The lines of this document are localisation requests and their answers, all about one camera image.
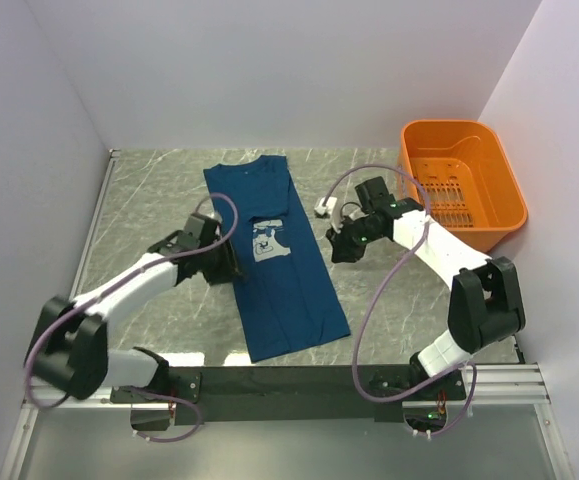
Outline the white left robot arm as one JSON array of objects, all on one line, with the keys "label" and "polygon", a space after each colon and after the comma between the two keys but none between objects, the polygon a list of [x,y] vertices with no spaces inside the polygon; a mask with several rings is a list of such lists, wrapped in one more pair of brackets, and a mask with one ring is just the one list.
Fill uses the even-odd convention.
[{"label": "white left robot arm", "polygon": [[183,229],[153,244],[112,280],[74,298],[51,298],[41,309],[25,358],[27,377],[77,400],[103,386],[134,389],[148,402],[175,394],[167,360],[142,347],[110,350],[109,334],[135,310],[197,274],[210,286],[239,277],[229,239],[234,231],[194,212]]}]

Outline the orange plastic basket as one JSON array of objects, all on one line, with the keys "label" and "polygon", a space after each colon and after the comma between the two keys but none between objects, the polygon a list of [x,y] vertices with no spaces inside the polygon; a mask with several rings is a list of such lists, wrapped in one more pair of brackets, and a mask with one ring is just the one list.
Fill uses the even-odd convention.
[{"label": "orange plastic basket", "polygon": [[499,138],[480,122],[410,122],[397,167],[424,188],[433,219],[478,251],[492,250],[528,218]]}]

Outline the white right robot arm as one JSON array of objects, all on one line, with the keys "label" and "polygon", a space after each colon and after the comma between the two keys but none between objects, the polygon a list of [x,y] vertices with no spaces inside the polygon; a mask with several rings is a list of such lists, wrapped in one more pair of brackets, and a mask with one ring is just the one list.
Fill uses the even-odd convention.
[{"label": "white right robot arm", "polygon": [[417,257],[450,291],[446,330],[415,353],[407,365],[403,385],[395,394],[376,396],[364,389],[359,366],[352,366],[358,393],[374,403],[402,400],[410,395],[429,399],[443,386],[443,377],[467,364],[479,351],[523,330],[526,325],[515,265],[475,250],[435,221],[425,206],[411,197],[396,198],[383,178],[369,179],[356,188],[360,211],[351,216],[331,194],[319,199],[314,212],[327,218],[326,237],[334,263],[359,261],[367,246],[388,239],[405,248],[404,265]]}]

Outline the blue t shirt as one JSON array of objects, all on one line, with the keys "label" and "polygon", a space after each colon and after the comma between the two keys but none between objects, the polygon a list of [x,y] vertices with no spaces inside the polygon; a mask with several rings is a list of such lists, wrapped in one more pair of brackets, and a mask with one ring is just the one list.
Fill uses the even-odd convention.
[{"label": "blue t shirt", "polygon": [[349,336],[350,328],[287,160],[262,155],[204,170],[242,274],[233,289],[251,361]]}]

